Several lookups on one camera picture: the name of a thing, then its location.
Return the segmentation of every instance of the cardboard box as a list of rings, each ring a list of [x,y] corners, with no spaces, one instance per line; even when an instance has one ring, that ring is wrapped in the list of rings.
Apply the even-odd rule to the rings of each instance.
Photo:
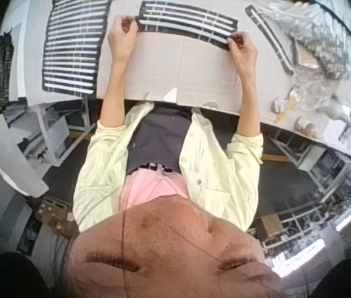
[[[280,235],[283,225],[277,213],[264,215],[255,220],[255,230],[260,241]]]

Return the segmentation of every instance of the light yellow jacket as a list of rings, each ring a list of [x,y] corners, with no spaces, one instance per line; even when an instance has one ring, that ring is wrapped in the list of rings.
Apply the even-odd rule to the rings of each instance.
[[[127,145],[141,119],[152,109],[150,102],[134,106],[125,124],[116,128],[105,128],[98,121],[73,200],[73,214],[81,232],[118,212]],[[235,134],[224,152],[210,121],[199,110],[194,111],[180,154],[180,168],[190,199],[246,231],[258,205],[262,145],[262,135]]]

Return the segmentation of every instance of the hand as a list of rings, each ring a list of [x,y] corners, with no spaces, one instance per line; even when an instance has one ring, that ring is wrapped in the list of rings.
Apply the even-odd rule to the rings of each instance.
[[[114,65],[127,66],[137,37],[138,25],[132,16],[117,16],[108,36]]]
[[[246,32],[235,32],[227,41],[240,78],[255,79],[258,50],[250,35]]]

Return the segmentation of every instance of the white table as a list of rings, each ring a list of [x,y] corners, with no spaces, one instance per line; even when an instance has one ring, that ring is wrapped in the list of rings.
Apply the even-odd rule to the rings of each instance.
[[[15,78],[18,80],[18,96],[22,96],[22,86],[24,86],[25,96],[30,106],[79,99],[42,90],[42,53],[52,3],[50,1],[31,1],[29,3],[29,1],[24,0],[23,4],[28,5],[26,20],[24,15],[20,18],[23,20],[22,28],[26,26],[26,30],[24,37],[19,38],[19,49],[16,56],[17,74],[11,76],[12,82]],[[284,72],[268,40],[244,11],[245,7],[250,4],[256,7],[265,6],[268,4],[267,1],[232,0],[227,1],[227,5],[222,5],[219,1],[206,0],[174,0],[172,2],[187,3],[221,12],[238,19],[239,30],[250,32],[259,49],[257,84],[261,122],[295,132],[294,123],[298,117],[303,116],[315,123],[322,135],[322,138],[317,140],[318,142],[351,155],[351,144],[338,141],[339,135],[345,128],[345,124],[341,121],[330,120],[326,115],[316,111],[307,112],[296,109],[290,111],[280,122],[274,123],[276,115],[270,109],[271,102],[277,96],[287,95],[291,87],[291,76]],[[114,1],[108,17],[109,27],[115,15],[137,15],[140,3],[141,0]],[[290,38],[276,24],[270,21],[268,23],[291,58]],[[100,99],[104,97],[106,91],[111,60],[108,42],[104,40],[97,83],[97,98]],[[229,52],[209,43],[179,35],[139,34],[126,78],[125,97],[142,100],[145,99],[146,91],[148,91],[147,100],[163,101],[170,91],[174,93],[174,88],[176,88],[176,96],[173,98],[179,105],[199,106],[239,114],[242,90]]]

